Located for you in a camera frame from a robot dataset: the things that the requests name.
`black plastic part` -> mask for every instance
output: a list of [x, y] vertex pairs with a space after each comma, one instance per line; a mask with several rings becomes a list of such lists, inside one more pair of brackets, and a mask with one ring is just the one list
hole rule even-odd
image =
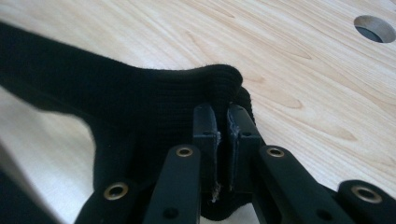
[[242, 106], [230, 105], [228, 109], [228, 135], [231, 141], [230, 190], [251, 192], [253, 189], [250, 179], [251, 158], [260, 149], [263, 141], [256, 125]]
[[202, 192], [212, 192], [217, 185], [217, 153], [220, 133], [216, 123], [215, 112], [210, 104], [194, 108], [192, 144], [201, 150]]
[[169, 150], [143, 223], [198, 223], [200, 159], [197, 147], [180, 145]]
[[396, 223], [396, 201], [367, 182], [348, 180], [341, 183], [335, 199], [357, 223]]
[[[106, 198], [105, 192], [114, 183], [123, 183], [127, 187], [127, 192], [119, 199], [109, 200]], [[114, 188], [114, 190], [115, 192], [110, 192], [110, 194], [119, 193], [118, 188]], [[85, 202], [79, 212], [76, 224], [127, 223], [135, 206], [137, 194], [138, 188], [134, 182], [126, 178], [114, 178], [111, 182], [98, 188]]]
[[268, 214], [262, 203], [254, 203], [260, 223], [354, 223], [347, 213], [293, 157], [282, 147], [267, 146], [255, 157], [259, 178], [264, 186], [256, 195], [271, 195], [280, 218], [262, 220]]

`black glove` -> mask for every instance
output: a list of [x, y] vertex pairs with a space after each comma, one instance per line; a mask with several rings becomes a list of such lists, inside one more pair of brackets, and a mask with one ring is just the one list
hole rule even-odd
[[[3, 23], [0, 84], [39, 109], [88, 123], [96, 145], [95, 189], [114, 177], [149, 186], [169, 148], [191, 143], [192, 111], [199, 104], [212, 105], [223, 137], [230, 102], [253, 118], [242, 77], [229, 65], [183, 71], [136, 68]], [[221, 161], [226, 154], [226, 147], [219, 149], [220, 166], [227, 165]], [[220, 181], [226, 181], [221, 174]], [[217, 203], [202, 202], [202, 215], [222, 220], [249, 201], [224, 192]]]

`screw hole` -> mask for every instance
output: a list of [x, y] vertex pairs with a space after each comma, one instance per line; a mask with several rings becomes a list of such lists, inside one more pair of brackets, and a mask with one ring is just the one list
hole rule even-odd
[[391, 43], [396, 39], [393, 27], [373, 16], [359, 16], [354, 20], [356, 30], [364, 37], [378, 43]]
[[332, 214], [330, 214], [328, 211], [323, 210], [323, 209], [318, 209], [317, 210], [317, 216], [320, 217], [321, 219], [325, 221], [331, 221], [332, 220]]
[[173, 207], [165, 208], [163, 210], [163, 216], [168, 219], [174, 219], [174, 218], [178, 217], [178, 210]]
[[187, 148], [187, 147], [182, 147], [182, 148], [179, 148], [179, 149], [176, 151], [176, 154], [177, 154], [179, 157], [189, 157], [190, 155], [192, 155], [192, 149]]
[[244, 136], [251, 136], [251, 133], [246, 132], [246, 133], [242, 133], [242, 135], [244, 135]]
[[268, 155], [272, 156], [272, 157], [283, 157], [285, 156], [285, 153], [277, 148], [271, 147], [269, 149], [267, 149], [267, 153]]
[[128, 186], [123, 182], [110, 185], [104, 192], [104, 197], [110, 201], [118, 200], [126, 195]]
[[354, 186], [352, 187], [352, 192], [361, 200], [367, 203], [381, 203], [382, 197], [375, 191], [366, 188], [364, 186]]

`wooden table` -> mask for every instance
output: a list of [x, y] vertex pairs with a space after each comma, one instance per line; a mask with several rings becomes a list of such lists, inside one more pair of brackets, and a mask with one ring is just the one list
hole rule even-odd
[[[1, 21], [130, 65], [233, 65], [268, 144], [289, 149], [331, 189], [356, 178], [393, 197], [396, 42], [369, 40], [355, 25], [391, 41], [395, 11], [394, 0], [0, 2]], [[355, 20], [362, 15], [372, 17]], [[87, 126], [0, 89], [0, 139], [6, 170], [73, 222], [92, 192]], [[223, 223], [253, 214], [248, 206]]]

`brass grommet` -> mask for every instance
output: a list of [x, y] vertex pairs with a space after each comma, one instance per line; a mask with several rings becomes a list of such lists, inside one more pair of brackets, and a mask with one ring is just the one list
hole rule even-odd
[[267, 154], [272, 156], [272, 157], [283, 157], [283, 156], [285, 156], [285, 153], [282, 150], [280, 150], [278, 148], [275, 148], [275, 147], [268, 148], [267, 149]]
[[192, 149], [191, 148], [188, 148], [188, 147], [181, 147], [181, 148], [178, 148], [177, 149], [177, 151], [176, 151], [176, 154], [179, 156], [179, 157], [189, 157], [190, 155], [192, 155]]
[[128, 185], [125, 183], [116, 182], [107, 187], [103, 196], [110, 201], [114, 201], [125, 196], [128, 189]]
[[366, 188], [364, 186], [353, 186], [352, 192], [361, 200], [367, 203], [381, 203], [382, 197], [372, 189]]

